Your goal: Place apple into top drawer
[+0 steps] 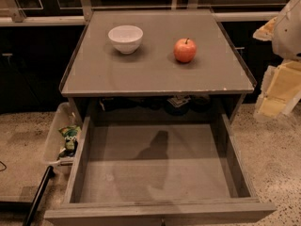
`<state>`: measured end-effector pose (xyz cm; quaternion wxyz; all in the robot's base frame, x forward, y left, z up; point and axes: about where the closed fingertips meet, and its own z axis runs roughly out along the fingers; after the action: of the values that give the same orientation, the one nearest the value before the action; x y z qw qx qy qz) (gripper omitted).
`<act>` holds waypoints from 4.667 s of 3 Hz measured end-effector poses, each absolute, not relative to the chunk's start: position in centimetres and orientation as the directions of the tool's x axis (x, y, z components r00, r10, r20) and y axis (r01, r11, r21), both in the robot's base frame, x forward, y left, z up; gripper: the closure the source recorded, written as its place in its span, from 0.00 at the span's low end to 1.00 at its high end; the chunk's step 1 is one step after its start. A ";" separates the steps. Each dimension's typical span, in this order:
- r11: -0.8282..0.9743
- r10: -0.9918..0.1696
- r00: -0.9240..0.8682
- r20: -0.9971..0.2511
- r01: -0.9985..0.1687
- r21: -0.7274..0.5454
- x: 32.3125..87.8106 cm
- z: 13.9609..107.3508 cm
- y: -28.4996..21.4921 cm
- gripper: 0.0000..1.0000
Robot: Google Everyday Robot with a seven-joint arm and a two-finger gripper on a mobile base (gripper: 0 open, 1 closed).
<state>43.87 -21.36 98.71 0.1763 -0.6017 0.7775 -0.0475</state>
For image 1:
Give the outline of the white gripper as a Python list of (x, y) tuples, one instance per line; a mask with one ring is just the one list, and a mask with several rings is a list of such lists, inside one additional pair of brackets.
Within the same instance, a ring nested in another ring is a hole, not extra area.
[(290, 0), (278, 14), (258, 28), (253, 38), (272, 40), (273, 52), (284, 58), (269, 66), (261, 83), (254, 118), (269, 121), (280, 114), (289, 115), (301, 100), (301, 0)]

